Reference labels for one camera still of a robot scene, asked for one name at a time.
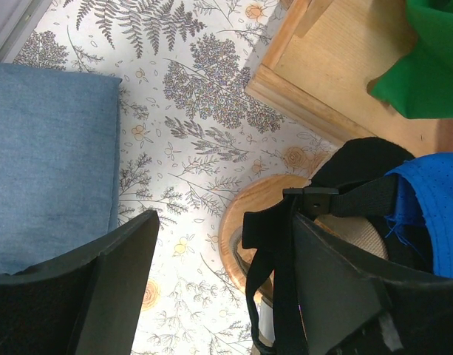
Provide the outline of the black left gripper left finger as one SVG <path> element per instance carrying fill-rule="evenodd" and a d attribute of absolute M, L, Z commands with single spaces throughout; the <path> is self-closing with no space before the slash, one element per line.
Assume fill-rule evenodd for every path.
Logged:
<path fill-rule="evenodd" d="M 160 221 L 148 210 L 16 274 L 0 274 L 0 354 L 130 354 Z"/>

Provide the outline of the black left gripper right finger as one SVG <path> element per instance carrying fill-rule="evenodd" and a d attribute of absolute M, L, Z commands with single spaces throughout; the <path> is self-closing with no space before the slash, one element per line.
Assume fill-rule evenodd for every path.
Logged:
<path fill-rule="evenodd" d="M 453 279 L 376 257 L 296 215 L 296 290 L 276 305 L 279 354 L 453 354 Z"/>

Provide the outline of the beige baseball cap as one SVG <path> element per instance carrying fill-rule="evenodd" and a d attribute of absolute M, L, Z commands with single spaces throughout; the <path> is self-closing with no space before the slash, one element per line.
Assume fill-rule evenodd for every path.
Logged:
<path fill-rule="evenodd" d="M 389 255 L 384 241 L 377 229 L 363 217 L 334 217 L 330 214 L 317 217 L 314 223 L 323 230 L 336 237 L 353 244 L 377 257 L 388 260 Z M 238 245 L 242 240 L 242 227 L 239 227 L 231 236 L 229 248 L 239 266 L 239 272 L 246 276 L 251 262 L 247 261 L 238 252 Z"/>

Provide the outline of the black baseball cap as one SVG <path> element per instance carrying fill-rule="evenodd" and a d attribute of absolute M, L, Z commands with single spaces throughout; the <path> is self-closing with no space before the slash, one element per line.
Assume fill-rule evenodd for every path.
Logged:
<path fill-rule="evenodd" d="M 411 158 L 405 149 L 380 138 L 348 141 L 313 175 L 309 186 L 284 191 L 283 200 L 265 210 L 268 214 L 275 212 L 277 219 L 274 227 L 267 230 L 263 246 L 256 250 L 245 291 L 251 336 L 261 354 L 279 354 L 274 308 L 296 290 L 287 280 L 293 270 L 293 217 L 301 215 L 313 223 L 327 214 L 363 217 L 383 238 L 390 234 L 384 217 L 393 210 L 397 190 L 396 179 L 385 174 Z M 391 237 L 385 246 L 388 261 L 427 273 L 428 267 L 421 258 L 396 237 Z"/>

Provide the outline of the blue baseball cap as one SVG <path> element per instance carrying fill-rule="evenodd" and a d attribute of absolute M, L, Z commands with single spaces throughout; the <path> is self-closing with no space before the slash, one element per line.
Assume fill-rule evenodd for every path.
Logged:
<path fill-rule="evenodd" d="M 385 217 L 391 230 L 407 246 L 403 226 L 426 227 L 433 273 L 453 279 L 453 152 L 407 160 L 385 175 L 397 179 L 394 210 Z"/>

